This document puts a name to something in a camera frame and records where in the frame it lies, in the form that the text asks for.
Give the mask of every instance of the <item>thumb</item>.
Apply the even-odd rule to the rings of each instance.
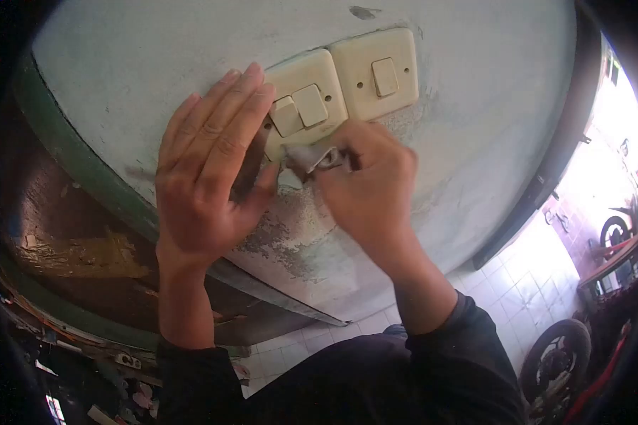
[[[260,172],[253,189],[239,206],[239,221],[242,226],[252,228],[258,224],[269,207],[269,202],[276,195],[277,174],[279,163],[268,164]]]

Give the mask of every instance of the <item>wall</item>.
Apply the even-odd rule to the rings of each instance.
[[[62,111],[90,147],[155,203],[161,134],[188,93],[231,67],[389,27],[416,36],[420,99],[382,122],[420,158],[413,222],[443,271],[467,260],[532,177],[567,91],[576,37],[569,1],[69,0],[34,42]],[[283,191],[227,258],[334,317],[359,319],[391,285],[335,227],[310,184]]]

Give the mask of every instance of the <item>switch plate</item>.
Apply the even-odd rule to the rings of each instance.
[[[272,83],[275,87],[277,101],[285,96],[295,98],[297,97],[295,96],[296,92],[315,84],[327,114],[327,118],[322,122],[311,126],[305,125],[301,130],[287,137],[281,136],[273,120],[267,116],[263,125],[269,127],[269,136],[264,153],[270,160],[280,160],[284,157],[282,143],[312,144],[330,135],[343,121],[348,119],[348,111],[345,108],[338,75],[331,54],[326,49],[312,50],[305,55],[296,56],[277,64],[265,71],[264,80]],[[295,99],[294,103],[300,112],[302,107],[298,106]],[[316,114],[316,106],[310,107],[308,120],[311,122],[312,118],[316,119]]]
[[[329,50],[351,118],[373,120],[418,100],[416,48],[409,29],[376,31],[339,41]],[[378,68],[386,58],[392,58],[398,88],[389,95],[378,96],[373,65],[377,63]]]
[[[274,102],[269,110],[269,117],[281,137],[288,137],[304,127],[298,108],[291,96],[284,96]]]

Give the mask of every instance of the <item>tire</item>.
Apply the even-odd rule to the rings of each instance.
[[[578,320],[561,320],[539,336],[525,357],[525,363],[520,371],[520,387],[522,387],[522,392],[529,404],[532,404],[543,391],[537,381],[537,371],[539,370],[542,354],[551,342],[559,336],[565,337],[567,343],[571,344],[571,351],[577,355],[574,369],[571,371],[571,377],[567,382],[568,386],[577,391],[584,383],[588,360],[591,357],[591,336],[588,334],[586,325]]]
[[[630,233],[629,233],[629,226],[626,225],[626,222],[624,221],[623,218],[621,218],[620,216],[612,216],[610,218],[608,218],[608,221],[605,222],[605,224],[603,225],[603,230],[600,232],[600,246],[601,247],[605,247],[606,246],[606,236],[608,234],[608,230],[610,229],[610,227],[612,226],[619,226],[621,227],[621,241],[623,242],[627,239],[629,239],[631,237]],[[608,254],[605,256],[606,260],[609,260],[612,258],[612,256],[616,253],[613,252],[611,254]]]

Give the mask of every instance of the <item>left hand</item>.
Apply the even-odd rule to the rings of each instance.
[[[253,231],[276,193],[278,165],[265,167],[240,202],[229,200],[246,151],[274,101],[257,63],[228,72],[175,111],[161,141],[156,202],[161,268],[205,270]]]

